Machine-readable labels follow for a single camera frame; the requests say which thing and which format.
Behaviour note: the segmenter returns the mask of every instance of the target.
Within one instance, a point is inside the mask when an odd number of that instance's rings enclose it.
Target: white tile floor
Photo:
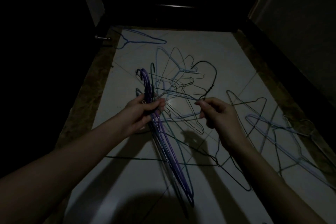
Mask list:
[[[150,70],[150,63],[155,63],[157,47],[164,48],[168,53],[174,47],[178,47],[184,58],[188,55],[194,57],[194,64],[200,60],[211,62],[217,68],[217,79],[208,96],[229,102],[226,90],[231,90],[243,101],[252,101],[259,97],[267,98],[263,116],[271,119],[277,104],[232,34],[163,30],[142,30],[142,32],[161,37],[167,40],[167,44],[128,44],[116,52],[114,67],[111,68],[108,76],[93,127],[100,125],[123,109],[126,103],[135,97],[136,87],[143,90],[140,80],[135,76],[135,71],[138,68]],[[148,40],[129,31],[123,31],[123,34],[128,39],[136,41]],[[120,40],[118,46],[122,45],[123,39]],[[157,54],[159,57],[156,65],[158,75],[173,77],[177,72],[175,64],[171,60],[167,64],[168,56],[162,50],[158,50]],[[171,55],[180,66],[183,66],[177,49],[174,49]],[[191,57],[185,60],[187,68],[190,68],[191,61]],[[203,79],[196,79],[199,75],[194,74],[184,74],[184,76],[191,76],[195,78],[196,85],[208,88],[214,78],[213,68],[205,63],[200,63],[197,67],[198,71],[204,74]],[[202,93],[201,89],[194,86],[187,87],[185,90],[190,95]],[[234,103],[239,103],[233,96],[232,99]],[[260,112],[264,101],[264,99],[259,99],[250,106]],[[190,113],[185,99],[172,98],[167,103],[179,113]],[[195,112],[200,110],[197,106],[193,108]],[[243,126],[249,131],[252,126],[245,120],[245,115],[252,111],[244,105],[237,105],[236,110]],[[282,111],[279,108],[273,120],[285,125]],[[198,132],[201,128],[195,121],[190,121],[195,129],[191,129],[184,122],[179,122],[184,131],[172,122],[170,125],[179,140],[215,155],[218,135],[215,130],[206,127],[204,120],[199,122],[204,127],[203,134]],[[265,124],[260,124],[260,127],[266,129]],[[276,133],[278,142],[293,155],[298,156],[297,147],[290,134],[283,131]],[[259,149],[263,136],[253,131],[250,139]],[[298,141],[303,154],[313,162],[299,139]],[[177,143],[174,140],[171,140],[171,143],[179,161],[182,162]],[[182,147],[182,152],[189,164],[214,164],[212,159],[187,146]],[[262,154],[278,171],[274,145],[266,141]],[[131,136],[108,154],[108,156],[133,158],[157,158],[157,155],[149,133]],[[217,154],[218,161],[222,163],[228,157],[226,150],[220,147]],[[282,167],[293,163],[282,152],[279,152],[279,158]],[[195,192],[195,207],[191,208],[186,203],[189,215],[189,220],[187,220],[161,163],[151,160],[104,158],[73,189],[65,212],[64,223],[272,223],[255,193],[244,189],[248,189],[249,185],[244,176],[235,168],[232,160],[228,160],[223,167],[227,173],[219,167],[188,166]],[[244,188],[237,184],[229,174]],[[327,222],[335,222],[336,196],[332,189],[300,166],[283,171],[283,177]]]

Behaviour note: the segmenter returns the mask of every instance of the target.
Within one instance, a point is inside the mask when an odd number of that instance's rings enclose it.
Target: hand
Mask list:
[[[206,118],[207,126],[216,129],[219,139],[227,150],[248,143],[232,105],[218,98],[198,100],[195,104],[201,107],[199,118]]]
[[[144,94],[139,95],[128,102],[125,108],[113,117],[122,139],[129,137],[144,127],[152,119],[149,115],[150,111],[157,108],[155,112],[159,115],[164,110],[166,105],[164,98],[160,98],[150,104],[143,104],[144,98]]]

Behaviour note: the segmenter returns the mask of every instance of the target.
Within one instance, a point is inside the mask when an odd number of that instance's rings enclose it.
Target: person's right arm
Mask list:
[[[233,106],[217,98],[195,104],[201,107],[200,118],[205,117],[207,126],[216,129],[274,223],[325,223],[246,139]]]

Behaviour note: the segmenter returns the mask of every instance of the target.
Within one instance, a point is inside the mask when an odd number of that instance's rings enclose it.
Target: person's left hand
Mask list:
[[[159,115],[165,108],[165,99],[160,98],[150,104],[143,104],[145,95],[141,94],[135,99],[127,103],[125,108],[119,112],[115,118],[115,125],[119,126],[122,138],[129,137],[139,129],[144,127],[152,118],[146,112],[152,111],[158,107],[156,111]]]

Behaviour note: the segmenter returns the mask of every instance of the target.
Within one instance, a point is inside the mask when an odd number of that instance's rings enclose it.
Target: person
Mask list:
[[[1,223],[42,222],[108,152],[151,120],[150,111],[164,109],[164,99],[149,104],[143,99],[142,94],[79,139],[0,179]],[[201,107],[199,117],[216,129],[274,223],[325,223],[246,139],[233,106],[217,98],[195,104]]]

